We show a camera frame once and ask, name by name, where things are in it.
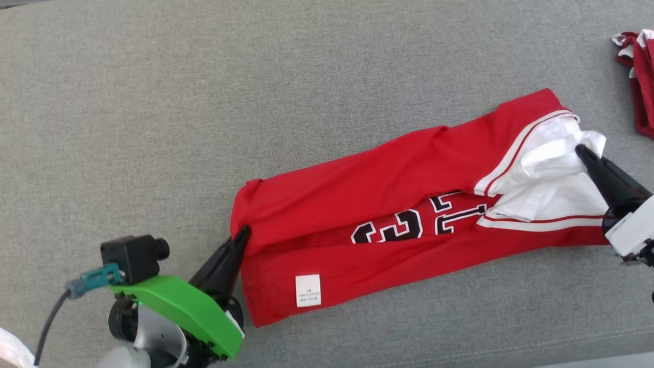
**green bracket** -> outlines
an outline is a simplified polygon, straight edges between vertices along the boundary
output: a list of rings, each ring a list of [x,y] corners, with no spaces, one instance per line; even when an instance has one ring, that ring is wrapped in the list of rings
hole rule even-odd
[[[133,295],[210,346],[218,356],[234,358],[243,343],[240,329],[221,307],[210,296],[179,277],[159,275],[136,285],[112,285],[110,288],[114,294]]]

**red stripe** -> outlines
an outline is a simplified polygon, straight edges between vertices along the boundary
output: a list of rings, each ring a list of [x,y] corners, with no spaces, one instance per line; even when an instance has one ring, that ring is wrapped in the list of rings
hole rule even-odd
[[[493,183],[495,183],[495,181],[496,181],[497,179],[500,179],[504,174],[506,174],[506,172],[509,171],[509,169],[513,166],[513,163],[515,162],[515,159],[516,159],[516,158],[518,157],[518,155],[520,154],[520,150],[523,148],[523,145],[524,145],[525,142],[527,141],[527,138],[529,138],[529,135],[531,135],[531,133],[534,131],[534,129],[536,129],[537,126],[539,126],[540,124],[543,124],[544,122],[546,122],[546,121],[548,121],[548,120],[550,120],[550,119],[553,119],[553,118],[555,118],[555,117],[559,117],[559,116],[561,116],[561,115],[567,115],[567,114],[571,114],[571,112],[568,111],[568,112],[566,112],[566,113],[560,113],[560,114],[558,114],[558,115],[554,115],[553,117],[551,117],[551,118],[549,118],[549,119],[547,119],[547,120],[543,120],[543,121],[539,122],[538,124],[532,126],[531,129],[529,130],[529,132],[528,132],[528,133],[525,135],[525,137],[523,138],[523,141],[520,142],[520,146],[518,146],[518,149],[516,150],[515,155],[514,155],[513,158],[511,159],[511,163],[509,163],[509,166],[507,166],[506,169],[505,169],[505,170],[504,170],[500,175],[498,175],[497,177],[495,177],[495,179],[493,179],[493,180],[490,181],[490,183],[488,184],[488,186],[486,186],[486,190],[484,191],[484,195],[485,195],[485,196],[489,196],[489,190],[491,189]]]
[[[512,223],[555,223],[559,221],[564,221],[564,220],[569,220],[569,219],[603,219],[604,215],[572,215],[572,216],[566,216],[566,217],[559,217],[557,219],[549,219],[549,220],[533,220],[533,221],[520,221],[517,219],[494,219],[492,217],[488,217],[488,215],[484,215],[484,218],[489,220],[489,221],[508,221]]]

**white plastic bag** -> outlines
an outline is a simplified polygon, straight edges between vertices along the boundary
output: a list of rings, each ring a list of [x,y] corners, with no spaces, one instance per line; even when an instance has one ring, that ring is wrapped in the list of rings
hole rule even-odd
[[[0,367],[5,366],[34,368],[34,355],[18,337],[0,327]]]

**white fabric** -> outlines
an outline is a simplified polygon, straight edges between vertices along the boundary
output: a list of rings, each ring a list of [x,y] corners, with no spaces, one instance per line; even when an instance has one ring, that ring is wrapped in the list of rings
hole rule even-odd
[[[34,355],[18,338],[0,327],[0,359],[18,368],[33,368]]]
[[[517,157],[518,155],[520,155],[525,151],[523,147],[523,143],[527,138],[533,136],[534,133],[533,130],[535,130],[537,127],[539,127],[545,122],[548,122],[550,120],[562,116],[569,116],[572,117],[573,119],[576,119],[577,121],[579,120],[579,117],[577,115],[573,115],[571,112],[567,110],[559,110],[559,111],[553,111],[552,113],[547,114],[546,116],[525,126],[523,130],[515,138],[513,144],[511,144],[511,147],[509,147],[509,149],[506,151],[506,154],[504,155],[500,163],[495,167],[495,169],[493,169],[493,171],[491,171],[485,177],[482,177],[477,182],[474,188],[475,194],[479,196],[487,195],[489,197],[494,197],[497,194],[504,194],[494,191],[495,186],[491,188],[489,188],[489,186],[491,185],[491,183],[495,183],[495,181],[498,178],[504,176],[506,171],[511,168],[511,165],[515,163],[515,157]]]
[[[636,38],[636,42],[640,45],[641,48],[647,47],[647,41],[654,39],[654,31],[651,29],[643,29],[640,31],[640,34]]]
[[[569,114],[541,123],[527,137],[511,168],[490,188],[496,194],[521,191],[538,183],[585,171],[574,149],[582,143],[602,155],[606,137],[581,130],[577,117]]]
[[[569,217],[564,218],[559,221],[552,221],[546,223],[536,223],[536,222],[523,222],[523,221],[503,221],[503,220],[492,220],[488,217],[482,217],[477,221],[477,225],[482,227],[490,227],[495,229],[504,229],[504,230],[520,230],[528,232],[550,232],[556,230],[569,229],[571,227],[580,227],[580,226],[590,226],[590,227],[600,227],[602,226],[602,218],[585,218],[585,217]]]
[[[523,227],[519,223],[501,224],[493,219],[516,219],[522,222],[554,221],[570,216],[603,215],[607,205],[593,182],[585,174],[585,166],[575,147],[584,144],[602,155],[606,137],[598,132],[579,129],[578,117],[569,114],[541,123],[527,137],[509,168],[491,187],[502,194],[479,224],[486,227]],[[566,219],[562,224],[575,221]],[[582,219],[596,223],[595,219]],[[553,225],[533,224],[529,230],[540,231]]]
[[[615,43],[618,46],[624,45],[626,40],[627,38],[622,33],[618,33],[617,35],[611,38],[611,41],[613,41],[613,43]]]
[[[634,45],[629,45],[617,53],[618,56],[626,56],[630,59],[634,58]]]

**jersey trim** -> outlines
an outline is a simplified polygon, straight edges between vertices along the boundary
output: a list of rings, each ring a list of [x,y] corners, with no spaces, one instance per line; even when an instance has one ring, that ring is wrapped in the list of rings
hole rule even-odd
[[[529,135],[534,131],[534,129],[536,129],[536,127],[543,122],[546,122],[555,117],[563,117],[563,116],[573,117],[577,121],[577,123],[579,122],[579,117],[571,113],[569,110],[558,110],[550,114],[547,114],[544,117],[525,126],[522,129],[522,131],[520,131],[520,134],[518,134],[518,136],[515,138],[513,144],[511,144],[511,147],[508,149],[508,151],[506,152],[500,163],[495,167],[495,169],[493,169],[493,171],[491,171],[490,174],[481,178],[481,180],[477,182],[477,185],[475,185],[474,188],[475,194],[478,196],[495,197],[497,193],[492,192],[493,184],[495,184],[495,182],[504,174],[506,174],[506,172],[508,172],[509,169],[513,166],[513,163],[515,162],[516,158],[520,154],[520,150],[523,148],[523,145],[527,141],[527,138],[529,138]]]
[[[602,226],[603,215],[573,215],[558,219],[533,220],[524,222],[516,219],[498,219],[486,214],[477,225],[496,229],[546,232],[567,229],[576,226]]]

